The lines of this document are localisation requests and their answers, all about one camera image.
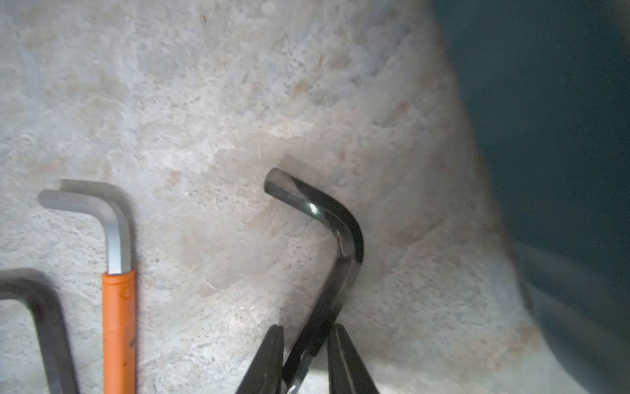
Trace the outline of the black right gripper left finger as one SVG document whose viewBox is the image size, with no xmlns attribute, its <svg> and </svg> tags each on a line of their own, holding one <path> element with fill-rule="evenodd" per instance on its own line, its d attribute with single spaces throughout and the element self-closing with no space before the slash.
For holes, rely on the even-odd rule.
<svg viewBox="0 0 630 394">
<path fill-rule="evenodd" d="M 283 356 L 284 328 L 272 325 L 236 394 L 279 394 L 282 390 Z"/>
</svg>

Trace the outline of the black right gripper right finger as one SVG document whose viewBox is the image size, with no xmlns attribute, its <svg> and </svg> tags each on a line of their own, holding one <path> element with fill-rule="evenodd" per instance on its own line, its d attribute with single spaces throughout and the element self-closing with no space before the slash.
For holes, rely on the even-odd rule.
<svg viewBox="0 0 630 394">
<path fill-rule="evenodd" d="M 364 362 L 341 324 L 335 324 L 327 340 L 330 394 L 379 394 Z"/>
</svg>

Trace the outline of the large black hex key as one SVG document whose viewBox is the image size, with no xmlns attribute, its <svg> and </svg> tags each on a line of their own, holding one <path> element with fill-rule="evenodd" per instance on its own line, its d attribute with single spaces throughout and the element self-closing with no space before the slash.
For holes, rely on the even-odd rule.
<svg viewBox="0 0 630 394">
<path fill-rule="evenodd" d="M 287 392 L 297 393 L 356 281 L 364 259 L 364 238 L 355 217 L 343 204 L 287 172 L 274 167 L 263 187 L 272 197 L 322 223 L 337 244 L 335 262 L 283 366 Z"/>
</svg>

